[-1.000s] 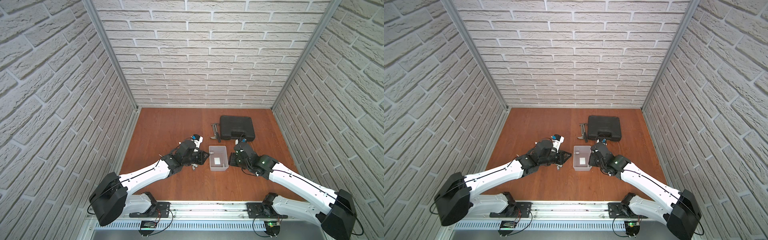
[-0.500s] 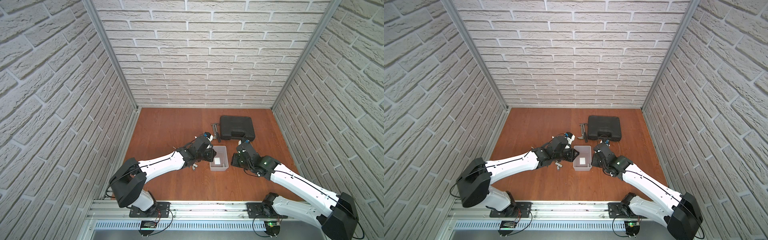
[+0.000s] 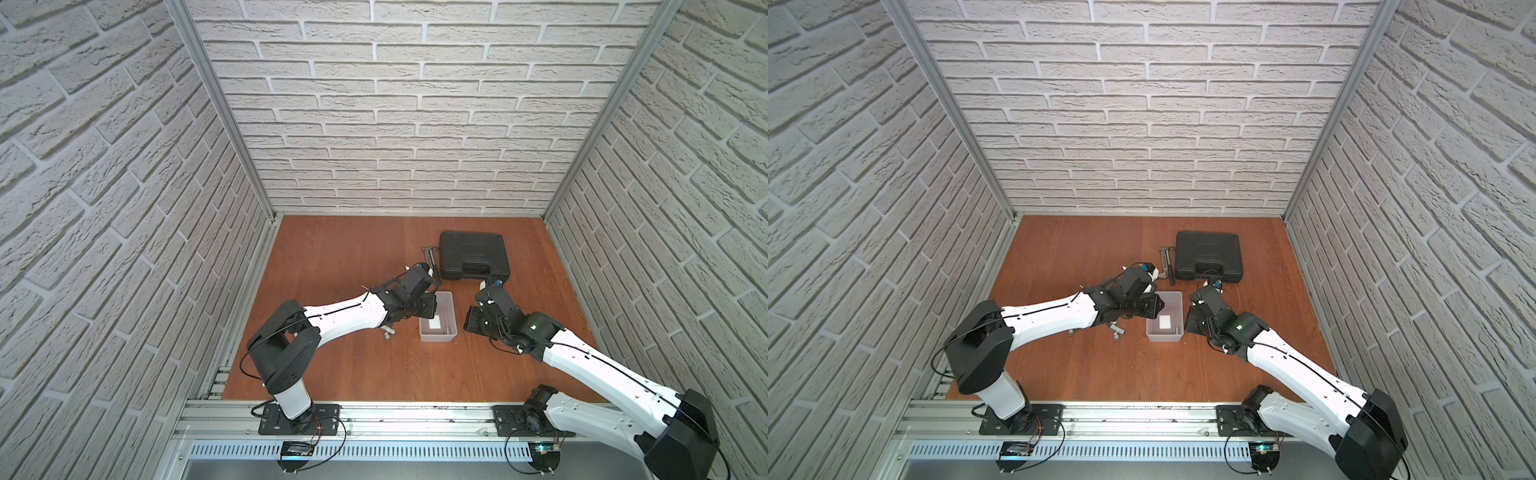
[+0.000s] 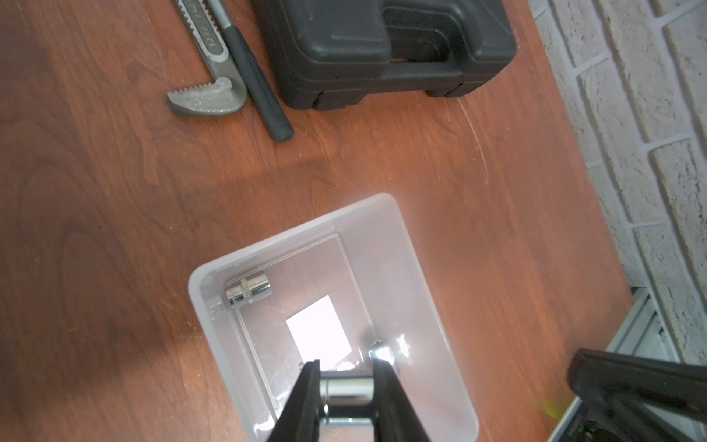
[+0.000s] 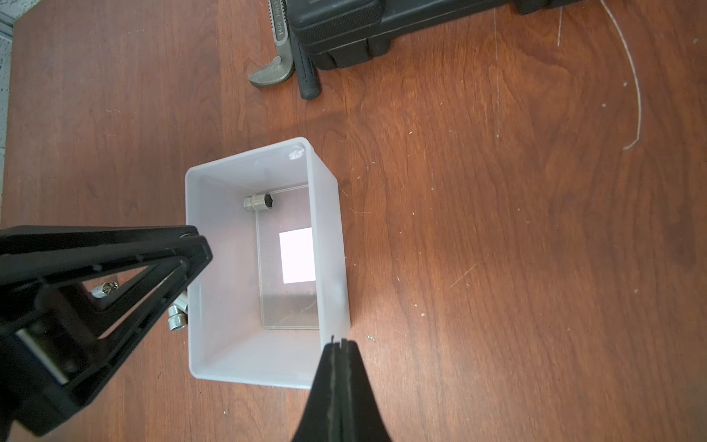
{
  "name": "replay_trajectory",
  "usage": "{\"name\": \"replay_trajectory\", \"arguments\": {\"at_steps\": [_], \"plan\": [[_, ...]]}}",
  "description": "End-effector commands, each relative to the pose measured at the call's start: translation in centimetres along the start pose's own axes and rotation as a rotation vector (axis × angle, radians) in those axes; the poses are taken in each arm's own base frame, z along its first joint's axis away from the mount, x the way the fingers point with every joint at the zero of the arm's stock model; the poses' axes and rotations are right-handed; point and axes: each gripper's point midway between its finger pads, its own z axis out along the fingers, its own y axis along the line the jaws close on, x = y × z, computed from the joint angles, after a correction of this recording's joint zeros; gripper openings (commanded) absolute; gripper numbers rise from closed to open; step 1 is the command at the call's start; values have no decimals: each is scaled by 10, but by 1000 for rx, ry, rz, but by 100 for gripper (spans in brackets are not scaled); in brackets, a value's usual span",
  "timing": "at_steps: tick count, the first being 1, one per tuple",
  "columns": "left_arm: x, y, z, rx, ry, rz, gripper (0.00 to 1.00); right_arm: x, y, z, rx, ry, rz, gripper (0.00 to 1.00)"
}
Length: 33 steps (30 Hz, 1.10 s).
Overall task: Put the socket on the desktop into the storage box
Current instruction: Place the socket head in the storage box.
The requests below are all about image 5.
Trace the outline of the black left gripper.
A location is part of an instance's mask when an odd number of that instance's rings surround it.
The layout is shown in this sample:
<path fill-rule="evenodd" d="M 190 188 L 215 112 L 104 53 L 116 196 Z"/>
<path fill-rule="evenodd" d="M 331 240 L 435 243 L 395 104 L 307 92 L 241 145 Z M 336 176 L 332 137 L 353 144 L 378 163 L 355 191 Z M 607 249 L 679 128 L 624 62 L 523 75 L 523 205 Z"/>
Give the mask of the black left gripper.
<path fill-rule="evenodd" d="M 31 326 L 1 327 L 1 435 L 45 436 L 90 403 L 212 258 L 193 226 L 2 230 L 1 285 L 42 287 Z"/>

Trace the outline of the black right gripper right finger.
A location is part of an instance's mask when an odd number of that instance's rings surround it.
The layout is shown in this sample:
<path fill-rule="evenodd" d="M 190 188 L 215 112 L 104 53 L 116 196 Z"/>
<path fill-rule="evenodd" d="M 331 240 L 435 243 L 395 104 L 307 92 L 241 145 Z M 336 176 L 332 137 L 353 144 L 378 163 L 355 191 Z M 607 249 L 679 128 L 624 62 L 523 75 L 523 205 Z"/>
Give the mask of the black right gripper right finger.
<path fill-rule="evenodd" d="M 341 441 L 390 441 L 356 342 L 342 340 L 336 362 Z"/>

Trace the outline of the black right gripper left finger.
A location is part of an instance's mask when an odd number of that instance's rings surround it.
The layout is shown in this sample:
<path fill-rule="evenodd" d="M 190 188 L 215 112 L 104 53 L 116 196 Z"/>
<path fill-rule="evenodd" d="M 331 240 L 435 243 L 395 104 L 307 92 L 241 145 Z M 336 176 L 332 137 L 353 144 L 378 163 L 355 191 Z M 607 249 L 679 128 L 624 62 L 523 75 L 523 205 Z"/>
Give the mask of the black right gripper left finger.
<path fill-rule="evenodd" d="M 338 441 L 336 358 L 339 344 L 324 346 L 309 392 L 309 399 L 293 441 Z"/>

